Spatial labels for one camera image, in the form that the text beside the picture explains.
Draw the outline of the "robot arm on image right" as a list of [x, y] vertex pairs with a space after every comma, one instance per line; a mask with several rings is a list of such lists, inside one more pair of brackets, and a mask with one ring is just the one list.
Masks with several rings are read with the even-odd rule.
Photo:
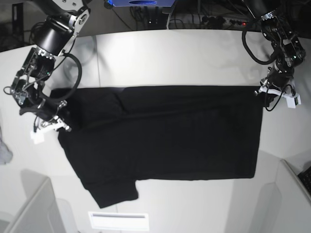
[[[289, 108], [301, 104], [300, 95], [295, 89], [294, 69], [302, 64], [306, 57], [298, 36], [292, 31], [279, 0], [245, 0], [252, 15], [242, 31], [242, 44], [249, 56], [260, 65], [268, 65], [267, 76], [260, 81], [260, 88], [255, 95], [264, 95], [264, 108], [271, 112], [270, 103], [277, 98], [284, 98]], [[259, 24], [262, 35], [270, 41], [273, 53], [269, 60], [257, 58], [246, 41], [247, 32], [253, 25]]]

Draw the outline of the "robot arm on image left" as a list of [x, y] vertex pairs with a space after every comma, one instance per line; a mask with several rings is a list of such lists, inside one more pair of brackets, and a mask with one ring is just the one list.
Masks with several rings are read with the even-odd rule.
[[[32, 113], [42, 120], [44, 130], [70, 132], [75, 125], [67, 110], [67, 100], [77, 90], [82, 79], [82, 65], [71, 53], [77, 36], [90, 16], [87, 0], [36, 0], [47, 18], [34, 37], [31, 48], [21, 69], [16, 73], [10, 95], [20, 107], [19, 114]], [[73, 87], [63, 96], [52, 98], [44, 94], [45, 82], [58, 68], [56, 57], [72, 59], [78, 68]]]

